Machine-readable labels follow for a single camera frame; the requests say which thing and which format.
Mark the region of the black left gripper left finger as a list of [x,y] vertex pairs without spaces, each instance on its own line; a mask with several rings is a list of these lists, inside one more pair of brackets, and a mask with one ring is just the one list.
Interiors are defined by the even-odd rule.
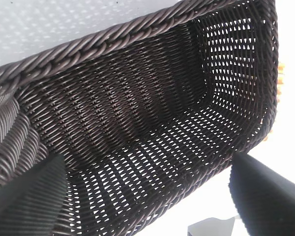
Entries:
[[66,195],[64,158],[51,155],[0,188],[0,236],[48,236]]

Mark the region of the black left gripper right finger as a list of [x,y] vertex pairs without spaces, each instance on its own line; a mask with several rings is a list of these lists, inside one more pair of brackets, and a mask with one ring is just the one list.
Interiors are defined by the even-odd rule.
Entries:
[[295,236],[295,184],[252,156],[232,158],[230,193],[251,236]]

